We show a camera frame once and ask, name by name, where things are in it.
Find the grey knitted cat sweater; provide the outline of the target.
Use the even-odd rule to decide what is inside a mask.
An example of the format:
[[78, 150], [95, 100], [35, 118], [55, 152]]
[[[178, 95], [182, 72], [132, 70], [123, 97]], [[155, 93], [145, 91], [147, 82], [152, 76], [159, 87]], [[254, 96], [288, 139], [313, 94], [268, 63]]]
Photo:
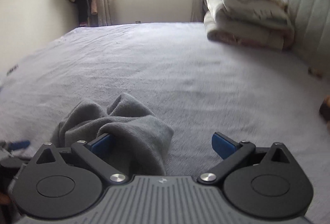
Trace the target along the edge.
[[122, 93], [102, 108], [80, 101], [57, 125], [51, 142], [70, 147], [78, 140], [90, 142], [101, 135], [113, 138], [105, 162], [125, 174], [165, 175], [165, 158], [173, 130], [133, 96]]

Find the light grey bed sheet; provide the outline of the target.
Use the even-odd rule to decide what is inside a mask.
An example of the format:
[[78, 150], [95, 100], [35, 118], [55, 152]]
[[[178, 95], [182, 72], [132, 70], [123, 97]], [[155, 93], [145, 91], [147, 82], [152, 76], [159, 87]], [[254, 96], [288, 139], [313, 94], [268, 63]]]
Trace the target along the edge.
[[219, 158], [215, 131], [257, 146], [284, 143], [314, 187], [307, 213], [329, 223], [329, 131], [319, 107], [329, 83], [289, 53], [211, 42], [203, 24], [77, 28], [16, 62], [1, 78], [1, 139], [32, 155], [81, 100], [121, 93], [174, 131], [170, 175], [197, 175]]

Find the brown yellow small cloth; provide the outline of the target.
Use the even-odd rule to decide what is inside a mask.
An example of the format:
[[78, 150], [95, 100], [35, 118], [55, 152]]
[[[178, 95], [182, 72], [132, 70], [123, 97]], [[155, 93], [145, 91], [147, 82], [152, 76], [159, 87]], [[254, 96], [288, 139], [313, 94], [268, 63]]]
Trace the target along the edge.
[[315, 68], [308, 68], [308, 74], [316, 78], [323, 78], [323, 72]]

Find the folded white floral quilt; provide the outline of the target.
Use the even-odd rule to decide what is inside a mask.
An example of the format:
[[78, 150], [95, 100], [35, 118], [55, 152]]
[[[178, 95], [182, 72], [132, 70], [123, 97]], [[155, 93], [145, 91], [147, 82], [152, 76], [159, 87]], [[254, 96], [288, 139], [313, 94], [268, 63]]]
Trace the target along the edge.
[[206, 0], [207, 39], [230, 45], [287, 50], [295, 36], [287, 6], [276, 0]]

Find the grey quilted headboard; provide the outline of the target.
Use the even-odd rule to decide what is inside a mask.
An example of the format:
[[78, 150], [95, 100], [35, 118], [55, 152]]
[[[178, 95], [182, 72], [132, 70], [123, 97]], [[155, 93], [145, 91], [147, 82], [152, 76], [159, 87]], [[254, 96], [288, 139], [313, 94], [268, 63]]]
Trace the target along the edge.
[[314, 72], [329, 76], [329, 0], [283, 0], [295, 28], [292, 51]]

